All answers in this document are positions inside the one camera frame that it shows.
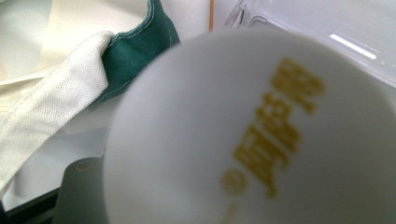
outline green fabric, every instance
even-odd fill
[[[115,35],[108,44],[102,56],[108,87],[93,103],[124,93],[143,68],[178,42],[175,26],[160,0],[148,0],[145,20],[132,31]]]

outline transparent plastic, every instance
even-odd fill
[[[226,27],[268,26],[307,35],[396,87],[396,2],[240,0]]]

